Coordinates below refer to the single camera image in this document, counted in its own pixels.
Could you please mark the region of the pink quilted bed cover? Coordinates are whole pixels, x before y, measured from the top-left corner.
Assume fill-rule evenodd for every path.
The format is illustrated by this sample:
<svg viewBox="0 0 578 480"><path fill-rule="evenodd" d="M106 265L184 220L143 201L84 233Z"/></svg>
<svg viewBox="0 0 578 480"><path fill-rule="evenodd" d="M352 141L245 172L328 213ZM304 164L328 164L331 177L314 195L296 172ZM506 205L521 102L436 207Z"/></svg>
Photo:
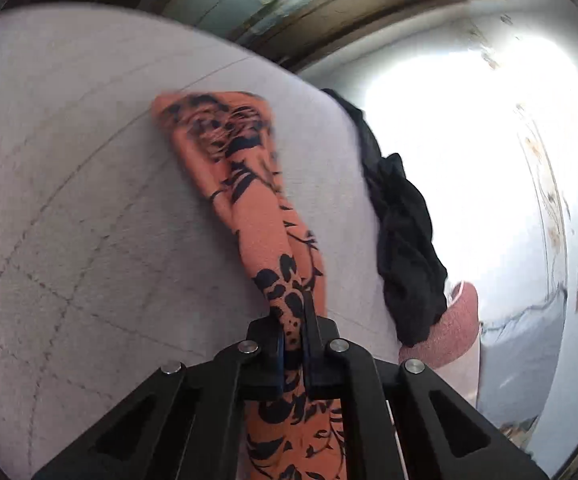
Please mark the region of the pink quilted bed cover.
<svg viewBox="0 0 578 480"><path fill-rule="evenodd" d="M272 107L291 204L340 333L395 361L354 127L325 93L213 36L106 6L0 14L0 466L27 479L161 364L246 335L264 301L149 112L166 91Z"/></svg>

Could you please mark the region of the black clothes pile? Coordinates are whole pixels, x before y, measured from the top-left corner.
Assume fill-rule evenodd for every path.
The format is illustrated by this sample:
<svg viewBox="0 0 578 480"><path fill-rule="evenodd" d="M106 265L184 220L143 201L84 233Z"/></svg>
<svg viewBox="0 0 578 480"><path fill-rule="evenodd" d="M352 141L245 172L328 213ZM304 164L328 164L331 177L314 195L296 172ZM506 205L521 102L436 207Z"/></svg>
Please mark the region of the black clothes pile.
<svg viewBox="0 0 578 480"><path fill-rule="evenodd" d="M356 131L370 203L379 221L377 270L397 335L406 347L426 341L447 309L446 267L433 247L423 194L409 181L400 154L383 156L364 112L332 89L325 91L347 113Z"/></svg>

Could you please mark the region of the grey blue pillow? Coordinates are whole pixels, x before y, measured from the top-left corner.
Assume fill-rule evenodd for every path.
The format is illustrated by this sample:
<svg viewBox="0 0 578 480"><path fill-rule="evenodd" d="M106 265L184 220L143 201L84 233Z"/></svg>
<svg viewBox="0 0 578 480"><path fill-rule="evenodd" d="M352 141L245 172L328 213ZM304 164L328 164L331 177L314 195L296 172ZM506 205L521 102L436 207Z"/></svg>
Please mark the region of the grey blue pillow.
<svg viewBox="0 0 578 480"><path fill-rule="evenodd" d="M496 427L522 425L544 409L559 361L568 293L482 325L476 408Z"/></svg>

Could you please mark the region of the pink quilted bolster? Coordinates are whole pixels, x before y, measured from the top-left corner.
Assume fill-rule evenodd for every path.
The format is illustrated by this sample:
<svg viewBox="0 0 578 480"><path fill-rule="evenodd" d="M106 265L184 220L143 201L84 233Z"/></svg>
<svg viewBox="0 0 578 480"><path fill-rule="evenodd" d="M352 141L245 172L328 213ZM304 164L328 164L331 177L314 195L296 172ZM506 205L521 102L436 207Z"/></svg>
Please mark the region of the pink quilted bolster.
<svg viewBox="0 0 578 480"><path fill-rule="evenodd" d="M402 346L399 359L423 361L475 406L480 378L478 293L471 283L460 282L448 299L447 310L431 327L428 339L411 348Z"/></svg>

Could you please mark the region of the orange black floral shirt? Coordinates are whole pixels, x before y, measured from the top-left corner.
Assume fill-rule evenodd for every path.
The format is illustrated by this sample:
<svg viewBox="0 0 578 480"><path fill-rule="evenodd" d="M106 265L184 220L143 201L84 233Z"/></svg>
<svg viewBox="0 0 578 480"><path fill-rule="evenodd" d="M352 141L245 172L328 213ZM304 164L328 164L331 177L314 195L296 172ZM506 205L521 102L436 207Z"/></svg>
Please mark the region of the orange black floral shirt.
<svg viewBox="0 0 578 480"><path fill-rule="evenodd" d="M345 478L341 405L310 399L303 384L303 314L326 313L325 266L313 232L283 194L271 109L247 92L164 93L152 114L235 234L243 267L283 329L283 394L246 408L249 478Z"/></svg>

